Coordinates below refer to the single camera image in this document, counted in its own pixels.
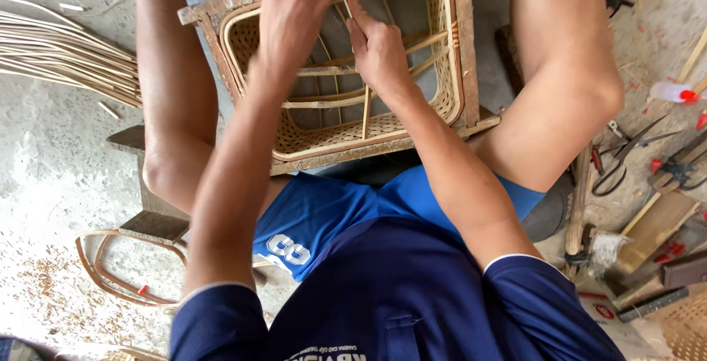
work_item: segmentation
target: right hand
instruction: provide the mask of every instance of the right hand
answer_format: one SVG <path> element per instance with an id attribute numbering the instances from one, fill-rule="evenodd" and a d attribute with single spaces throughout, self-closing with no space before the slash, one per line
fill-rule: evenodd
<path id="1" fill-rule="evenodd" d="M 407 67 L 400 29 L 378 22 L 358 0 L 349 0 L 353 19 L 347 20 L 356 68 L 363 81 L 392 108 L 413 95 L 420 95 Z"/>

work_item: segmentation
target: bamboo basket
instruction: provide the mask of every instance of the bamboo basket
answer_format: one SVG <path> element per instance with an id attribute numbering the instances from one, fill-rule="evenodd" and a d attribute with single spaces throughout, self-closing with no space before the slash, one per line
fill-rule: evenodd
<path id="1" fill-rule="evenodd" d="M 462 75 L 455 1 L 426 0 L 426 4 L 429 34 L 409 46 L 407 52 L 429 47 L 431 57 L 420 65 L 411 67 L 410 70 L 415 76 L 427 67 L 434 67 L 437 90 L 429 103 L 447 124 L 452 125 L 459 118 L 464 101 L 460 89 Z M 259 14 L 260 4 L 245 6 L 224 17 L 219 28 L 221 47 L 226 51 L 228 64 L 241 95 L 245 95 L 248 62 L 258 48 Z M 356 73 L 355 67 L 337 66 L 338 63 L 352 60 L 349 56 L 304 67 L 300 71 L 300 76 L 333 75 L 335 77 L 353 74 Z M 335 95 L 288 98 L 283 104 L 278 124 L 277 141 L 273 149 L 274 158 L 281 161 L 295 161 L 407 137 L 407 131 L 393 113 L 369 116 L 372 96 L 376 96 L 375 93 L 369 95 L 364 88 L 339 94 L 337 86 Z M 289 113 L 289 109 L 332 109 L 358 103 L 363 103 L 365 106 L 360 121 L 349 123 L 340 121 L 339 125 L 314 130 L 299 128 Z"/>

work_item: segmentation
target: man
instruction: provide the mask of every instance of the man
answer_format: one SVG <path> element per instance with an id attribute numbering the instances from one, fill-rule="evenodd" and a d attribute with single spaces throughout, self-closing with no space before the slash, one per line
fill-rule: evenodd
<path id="1" fill-rule="evenodd" d="M 605 1 L 513 0 L 527 85 L 470 148 L 411 80 L 398 28 L 348 0 L 356 67 L 423 162 L 377 190 L 268 175 L 330 2 L 262 0 L 247 94 L 215 146 L 214 82 L 175 14 L 185 1 L 136 0 L 144 177 L 192 216 L 172 359 L 622 359 L 518 221 L 622 107 Z M 254 252 L 303 279 L 270 330 Z"/>

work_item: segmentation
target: red plastic piece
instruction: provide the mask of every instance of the red plastic piece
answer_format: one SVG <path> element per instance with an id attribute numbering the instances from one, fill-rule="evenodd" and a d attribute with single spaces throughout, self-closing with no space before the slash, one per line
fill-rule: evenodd
<path id="1" fill-rule="evenodd" d="M 658 158 L 654 158 L 654 159 L 650 162 L 650 173 L 651 173 L 651 174 L 656 173 L 657 170 L 658 170 L 658 168 L 660 167 L 660 165 L 662 165 L 662 161 L 661 161 L 660 159 L 658 159 Z"/>
<path id="2" fill-rule="evenodd" d="M 670 253 L 674 256 L 680 256 L 683 252 L 685 252 L 685 248 L 687 247 L 683 244 L 676 244 L 676 247 L 670 249 Z"/>
<path id="3" fill-rule="evenodd" d="M 657 258 L 653 259 L 653 263 L 665 263 L 667 261 L 670 261 L 670 256 L 667 256 L 666 254 L 658 255 Z"/>
<path id="4" fill-rule="evenodd" d="M 683 104 L 687 104 L 688 106 L 697 104 L 697 101 L 700 100 L 701 97 L 702 95 L 697 95 L 693 91 L 682 91 L 680 93 L 680 99 L 684 100 Z"/>
<path id="5" fill-rule="evenodd" d="M 707 125 L 707 114 L 700 114 L 700 118 L 697 119 L 697 131 L 701 131 L 704 126 Z"/>

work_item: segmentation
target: left hand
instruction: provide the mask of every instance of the left hand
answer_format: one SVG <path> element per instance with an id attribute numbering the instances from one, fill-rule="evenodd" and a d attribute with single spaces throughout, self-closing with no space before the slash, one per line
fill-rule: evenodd
<path id="1" fill-rule="evenodd" d="M 252 79 L 267 81 L 267 88 L 284 99 L 312 51 L 330 4 L 331 0 L 262 0 L 260 48 L 249 68 L 256 71 Z"/>

